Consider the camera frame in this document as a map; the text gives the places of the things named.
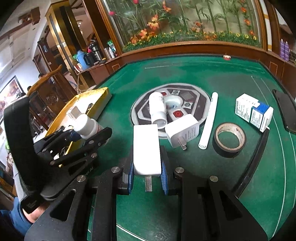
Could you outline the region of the person left hand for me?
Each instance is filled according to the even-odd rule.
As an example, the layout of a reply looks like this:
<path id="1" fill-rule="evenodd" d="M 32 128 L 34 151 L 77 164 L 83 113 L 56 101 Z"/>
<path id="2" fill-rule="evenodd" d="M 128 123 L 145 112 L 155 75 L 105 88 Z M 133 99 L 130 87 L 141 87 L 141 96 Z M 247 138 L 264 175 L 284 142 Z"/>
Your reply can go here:
<path id="1" fill-rule="evenodd" d="M 27 213 L 24 209 L 22 209 L 22 211 L 26 219 L 30 223 L 34 223 L 46 211 L 49 205 L 49 203 L 43 203 L 31 213 Z"/>

